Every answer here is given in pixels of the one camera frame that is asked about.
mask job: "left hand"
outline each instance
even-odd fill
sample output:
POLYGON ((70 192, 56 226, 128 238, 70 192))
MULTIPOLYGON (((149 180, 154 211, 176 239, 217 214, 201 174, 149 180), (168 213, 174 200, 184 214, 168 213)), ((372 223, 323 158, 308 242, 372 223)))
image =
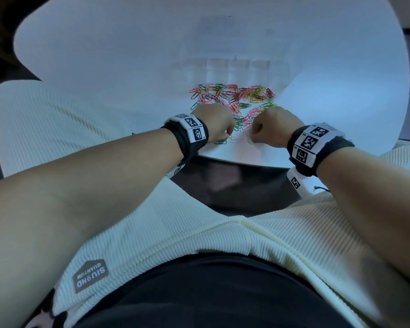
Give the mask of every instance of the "left hand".
POLYGON ((208 143, 227 140, 234 131, 235 123, 232 112, 222 104, 200 104, 191 114, 207 126, 208 143))

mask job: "right hand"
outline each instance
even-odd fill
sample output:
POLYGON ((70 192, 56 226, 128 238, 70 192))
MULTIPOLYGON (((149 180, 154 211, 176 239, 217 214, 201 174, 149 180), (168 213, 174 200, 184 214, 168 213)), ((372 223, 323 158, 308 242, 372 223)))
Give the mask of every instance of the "right hand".
POLYGON ((293 132, 304 125, 296 115, 282 107, 268 108, 254 119, 251 139, 254 143, 287 147, 293 132))

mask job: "ribbed fabric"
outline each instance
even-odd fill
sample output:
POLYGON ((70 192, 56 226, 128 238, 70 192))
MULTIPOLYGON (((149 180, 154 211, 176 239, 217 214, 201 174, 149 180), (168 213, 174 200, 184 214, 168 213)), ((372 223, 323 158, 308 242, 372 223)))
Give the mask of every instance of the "ribbed fabric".
MULTIPOLYGON (((0 85, 0 163, 9 176, 127 136, 119 115, 37 81, 0 85)), ((384 159, 410 169, 410 146, 384 159)), ((303 276, 354 327, 410 327, 410 286, 353 230, 332 196, 227 217, 168 178, 128 217, 86 242, 56 285, 53 312, 72 327, 104 296, 164 262, 202 250, 253 254, 303 276), (75 293, 72 276, 104 259, 109 275, 75 293)))

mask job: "white tabletop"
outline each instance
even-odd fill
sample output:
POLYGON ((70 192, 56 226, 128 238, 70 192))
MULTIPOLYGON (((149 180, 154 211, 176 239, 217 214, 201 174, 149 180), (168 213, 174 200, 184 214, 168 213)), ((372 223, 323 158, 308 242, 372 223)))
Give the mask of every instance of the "white tabletop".
MULTIPOLYGON (((262 85, 302 121, 390 150, 408 104, 405 40, 387 0, 51 0, 14 40, 41 80, 125 110, 131 132, 190 110, 195 84, 262 85)), ((245 132, 204 156, 290 167, 245 132)))

